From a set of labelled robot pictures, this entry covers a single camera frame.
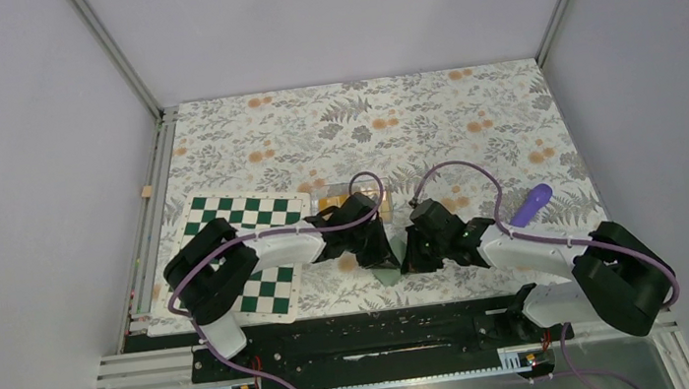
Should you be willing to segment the clear box with orange blocks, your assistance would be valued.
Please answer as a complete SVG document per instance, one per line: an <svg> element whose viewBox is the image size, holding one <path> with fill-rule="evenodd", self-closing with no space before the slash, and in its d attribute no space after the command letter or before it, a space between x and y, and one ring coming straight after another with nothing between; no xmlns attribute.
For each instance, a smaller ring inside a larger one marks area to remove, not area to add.
<svg viewBox="0 0 689 389"><path fill-rule="evenodd" d="M392 187L383 179L366 174L340 183L328 183L311 193L312 213L319 213L330 207L340 207L352 193L362 193L375 203L380 202L379 216L384 225L394 222Z"/></svg>

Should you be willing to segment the green card holder wallet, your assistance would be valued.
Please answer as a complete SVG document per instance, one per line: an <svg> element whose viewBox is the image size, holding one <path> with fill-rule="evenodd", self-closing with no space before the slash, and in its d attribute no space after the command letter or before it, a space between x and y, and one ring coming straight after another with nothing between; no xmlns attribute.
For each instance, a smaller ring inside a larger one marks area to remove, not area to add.
<svg viewBox="0 0 689 389"><path fill-rule="evenodd" d="M388 257L371 270L372 276L383 286L390 288L403 277L402 265L407 253L407 235L393 235L387 243Z"/></svg>

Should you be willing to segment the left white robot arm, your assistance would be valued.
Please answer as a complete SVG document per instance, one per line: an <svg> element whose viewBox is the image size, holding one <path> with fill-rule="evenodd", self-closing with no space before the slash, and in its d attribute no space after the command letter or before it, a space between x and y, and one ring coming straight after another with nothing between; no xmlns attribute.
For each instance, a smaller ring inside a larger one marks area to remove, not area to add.
<svg viewBox="0 0 689 389"><path fill-rule="evenodd" d="M229 377L250 369L251 351L231 307L253 274L292 264L325 262L345 253L364 269L400 269L378 205L352 193L339 206L289 226L241 232L223 218L208 222L163 270L163 278L199 337Z"/></svg>

